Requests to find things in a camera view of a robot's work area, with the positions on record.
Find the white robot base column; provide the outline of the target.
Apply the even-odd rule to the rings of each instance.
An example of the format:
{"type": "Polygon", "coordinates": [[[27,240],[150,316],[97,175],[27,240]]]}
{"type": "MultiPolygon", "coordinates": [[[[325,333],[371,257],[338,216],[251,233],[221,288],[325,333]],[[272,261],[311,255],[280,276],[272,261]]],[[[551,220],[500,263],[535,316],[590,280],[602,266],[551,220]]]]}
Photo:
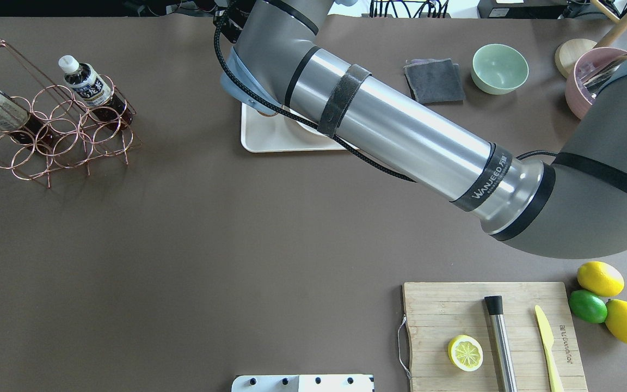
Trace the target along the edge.
{"type": "Polygon", "coordinates": [[[375,391],[373,375],[301,374],[242,375],[231,391],[375,391]]]}

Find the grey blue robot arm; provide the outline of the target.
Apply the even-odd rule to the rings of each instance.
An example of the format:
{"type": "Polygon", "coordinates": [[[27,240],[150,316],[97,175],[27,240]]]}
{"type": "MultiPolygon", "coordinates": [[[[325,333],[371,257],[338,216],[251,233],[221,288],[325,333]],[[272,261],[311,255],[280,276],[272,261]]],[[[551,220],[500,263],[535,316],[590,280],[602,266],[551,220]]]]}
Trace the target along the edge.
{"type": "Polygon", "coordinates": [[[627,60],[551,164],[513,158],[314,45],[331,1],[256,1],[222,77],[273,111],[291,107],[480,219],[497,241],[582,260],[627,250],[627,60]]]}

